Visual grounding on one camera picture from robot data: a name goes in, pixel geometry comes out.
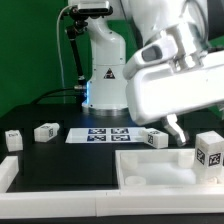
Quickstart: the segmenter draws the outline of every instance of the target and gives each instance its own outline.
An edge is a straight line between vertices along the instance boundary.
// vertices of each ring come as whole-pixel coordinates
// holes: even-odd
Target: cable
[[[62,54],[61,54],[61,44],[60,44],[60,19],[64,12],[69,9],[71,6],[66,6],[63,8],[58,16],[57,19],[57,25],[56,25],[56,36],[57,36],[57,48],[58,48],[58,57],[59,57],[59,63],[60,63],[60,69],[61,69],[61,82],[62,87],[65,88],[65,79],[64,79],[64,65],[62,61]]]
[[[42,97],[41,99],[39,99],[38,101],[36,101],[35,104],[37,104],[39,101],[43,100],[43,99],[46,99],[46,98],[57,98],[57,97],[68,97],[68,96],[78,96],[78,94],[66,94],[66,95],[55,95],[55,96],[44,96]]]
[[[39,96],[38,98],[36,98],[35,100],[33,100],[31,102],[31,104],[37,104],[42,98],[45,98],[46,96],[48,96],[50,94],[65,92],[65,91],[72,91],[72,90],[75,91],[74,88],[64,88],[64,89],[56,89],[56,90],[46,92],[46,93],[42,94],[41,96]]]

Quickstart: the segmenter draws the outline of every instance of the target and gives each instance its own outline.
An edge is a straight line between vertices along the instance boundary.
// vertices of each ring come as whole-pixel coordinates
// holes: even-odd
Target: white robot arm
[[[127,114],[127,81],[122,73],[126,64],[126,44],[123,37],[107,25],[108,19],[124,18],[120,2],[69,0],[68,4],[75,17],[81,16],[88,23],[91,40],[92,76],[87,82],[83,111],[102,116]]]
[[[138,125],[162,120],[184,145],[176,115],[224,102],[224,52],[207,52],[207,1],[109,2],[123,5],[143,39],[143,48],[122,69],[132,120]]]

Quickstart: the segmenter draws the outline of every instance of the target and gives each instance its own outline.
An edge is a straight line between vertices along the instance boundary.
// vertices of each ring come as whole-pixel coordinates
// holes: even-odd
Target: white cube
[[[36,142],[48,142],[58,134],[59,124],[45,123],[34,129],[34,139]]]
[[[5,138],[9,152],[23,150],[22,136],[18,130],[6,131]]]
[[[196,136],[194,167],[203,178],[217,177],[222,172],[224,138],[214,131]]]
[[[142,135],[144,143],[154,148],[162,149],[168,147],[169,136],[164,132],[149,128],[141,130],[140,135]]]

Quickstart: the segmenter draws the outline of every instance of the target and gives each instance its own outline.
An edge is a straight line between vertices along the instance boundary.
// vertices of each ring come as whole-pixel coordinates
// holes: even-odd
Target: black tabletop
[[[58,136],[47,143],[34,141],[33,130],[44,123],[58,123]],[[195,135],[215,130],[224,136],[224,123],[209,110],[179,116],[178,123],[189,132],[185,146],[194,147]],[[129,117],[85,115],[76,105],[22,105],[0,118],[0,162],[7,155],[19,158],[19,173],[8,192],[118,189],[115,151],[150,150],[144,143],[67,144],[70,128],[136,127]],[[163,131],[160,122],[146,126]],[[24,150],[8,152],[5,131],[20,130]],[[169,148],[177,148],[170,136]],[[24,223],[222,223],[223,214],[149,215],[101,218],[23,220]],[[4,220],[17,223],[21,220]]]

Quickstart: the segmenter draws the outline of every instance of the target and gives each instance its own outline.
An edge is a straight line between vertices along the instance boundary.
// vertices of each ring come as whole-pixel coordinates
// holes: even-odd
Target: warning label
[[[104,76],[105,79],[115,79],[115,76],[111,70],[111,68],[108,69],[106,75]]]

